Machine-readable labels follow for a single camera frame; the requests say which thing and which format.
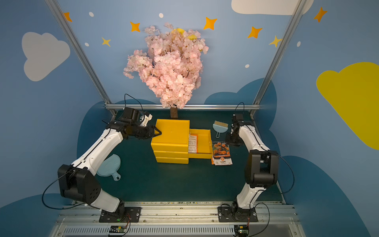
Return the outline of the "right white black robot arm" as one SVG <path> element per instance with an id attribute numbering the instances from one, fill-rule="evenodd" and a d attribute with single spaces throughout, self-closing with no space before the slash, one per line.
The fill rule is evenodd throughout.
<path id="1" fill-rule="evenodd" d="M 237 147 L 245 145 L 249 152 L 244 171 L 245 184 L 234 203 L 236 213 L 247 213 L 260 194 L 277 183 L 279 155 L 263 143 L 254 125 L 245 121 L 243 114 L 233 114 L 226 143 Z"/>

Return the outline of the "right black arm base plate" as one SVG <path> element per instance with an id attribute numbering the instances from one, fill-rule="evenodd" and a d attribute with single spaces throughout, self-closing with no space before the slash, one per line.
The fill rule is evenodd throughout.
<path id="1" fill-rule="evenodd" d="M 221 205 L 217 208 L 219 222 L 258 222 L 255 208 L 241 209 Z"/>

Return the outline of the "orange flower seed bag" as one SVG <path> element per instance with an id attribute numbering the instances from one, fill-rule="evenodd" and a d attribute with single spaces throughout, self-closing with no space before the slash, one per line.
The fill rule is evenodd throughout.
<path id="1" fill-rule="evenodd" d="M 215 166 L 230 166 L 233 164 L 230 147 L 226 142 L 212 142 Z"/>

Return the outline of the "yellow drawer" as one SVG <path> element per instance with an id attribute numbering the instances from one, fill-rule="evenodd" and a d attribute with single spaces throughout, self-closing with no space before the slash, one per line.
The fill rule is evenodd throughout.
<path id="1" fill-rule="evenodd" d="M 212 159 L 212 140 L 211 130 L 209 129 L 190 129 L 190 135 L 197 136 L 197 153 L 189 153 L 190 159 Z"/>

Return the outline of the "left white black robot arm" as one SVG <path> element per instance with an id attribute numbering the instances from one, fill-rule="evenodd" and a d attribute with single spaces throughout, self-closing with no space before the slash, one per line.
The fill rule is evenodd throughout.
<path id="1" fill-rule="evenodd" d="M 129 136 L 148 139 L 162 135 L 154 125 L 135 122 L 111 121 L 99 139 L 71 165 L 58 169 L 62 197 L 81 201 L 110 213 L 117 212 L 121 200 L 104 191 L 95 175 L 111 151 Z"/>

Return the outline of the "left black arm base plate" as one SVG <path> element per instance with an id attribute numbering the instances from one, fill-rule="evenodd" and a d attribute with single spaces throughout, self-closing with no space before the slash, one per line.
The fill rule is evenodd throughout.
<path id="1" fill-rule="evenodd" d="M 121 207 L 116 212 L 102 211 L 100 223 L 138 223 L 141 216 L 142 207 Z"/>

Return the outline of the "yellow drawer cabinet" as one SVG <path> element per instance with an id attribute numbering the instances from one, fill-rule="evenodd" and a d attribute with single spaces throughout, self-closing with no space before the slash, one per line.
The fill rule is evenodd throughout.
<path id="1" fill-rule="evenodd" d="M 158 119 L 162 134 L 152 139 L 151 146 L 158 163 L 188 164 L 190 121 Z"/>

